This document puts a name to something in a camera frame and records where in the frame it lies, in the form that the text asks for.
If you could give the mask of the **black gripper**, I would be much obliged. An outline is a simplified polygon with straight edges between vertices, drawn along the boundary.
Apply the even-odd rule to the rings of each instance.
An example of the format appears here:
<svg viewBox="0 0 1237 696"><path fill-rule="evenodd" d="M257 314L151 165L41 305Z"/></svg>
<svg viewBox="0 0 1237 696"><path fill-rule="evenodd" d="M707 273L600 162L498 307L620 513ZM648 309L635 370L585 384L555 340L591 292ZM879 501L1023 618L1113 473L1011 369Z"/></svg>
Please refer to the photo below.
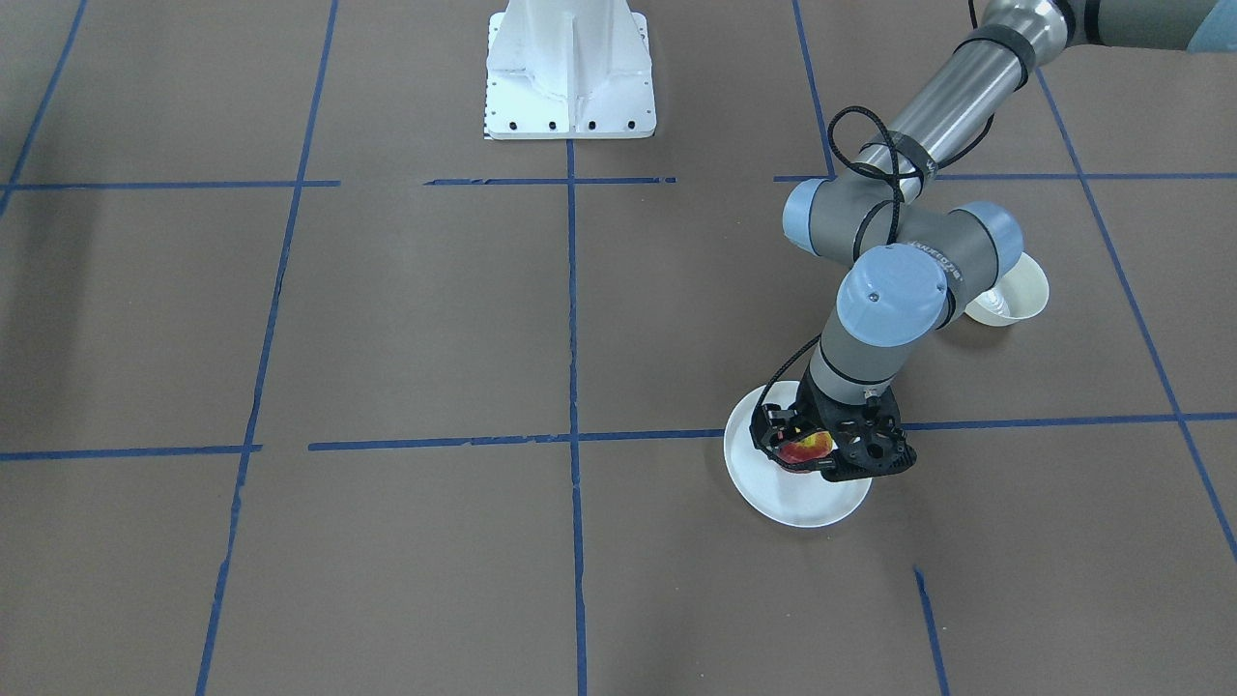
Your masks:
<svg viewBox="0 0 1237 696"><path fill-rule="evenodd" d="M905 440L901 405L891 388L854 405L830 399L813 380L803 380L795 409L762 405L762 450L774 452L773 462L788 473L850 481L898 475L917 464L917 450ZM790 461L776 452L800 439L802 419L810 431L830 433L835 445L830 455Z"/></svg>

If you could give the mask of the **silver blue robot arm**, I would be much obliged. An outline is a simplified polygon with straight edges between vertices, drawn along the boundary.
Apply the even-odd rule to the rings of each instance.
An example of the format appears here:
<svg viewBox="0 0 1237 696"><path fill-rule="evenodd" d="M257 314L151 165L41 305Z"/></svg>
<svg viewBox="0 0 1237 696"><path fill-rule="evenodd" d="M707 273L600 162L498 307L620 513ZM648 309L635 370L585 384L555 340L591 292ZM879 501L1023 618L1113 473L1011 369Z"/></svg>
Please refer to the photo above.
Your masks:
<svg viewBox="0 0 1237 696"><path fill-rule="evenodd" d="M790 473L876 478L914 466L892 384L920 340L1016 268L1024 236L991 202L918 210L936 176L970 155L995 111L1072 45L1235 49L1232 1L990 1L945 66L892 122L858 105L875 136L834 180L795 185L783 230L847 268L790 405L761 393L750 436Z"/></svg>

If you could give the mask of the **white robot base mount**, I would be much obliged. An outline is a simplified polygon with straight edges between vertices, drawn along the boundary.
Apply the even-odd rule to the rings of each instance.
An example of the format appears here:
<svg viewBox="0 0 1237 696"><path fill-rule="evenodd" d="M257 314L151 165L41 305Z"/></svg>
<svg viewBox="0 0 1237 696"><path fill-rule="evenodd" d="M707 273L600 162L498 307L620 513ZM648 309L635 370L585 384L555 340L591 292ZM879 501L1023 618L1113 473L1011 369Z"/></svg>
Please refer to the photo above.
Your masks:
<svg viewBox="0 0 1237 696"><path fill-rule="evenodd" d="M487 138L657 131L648 22L626 1L508 1L489 17L485 67Z"/></svg>

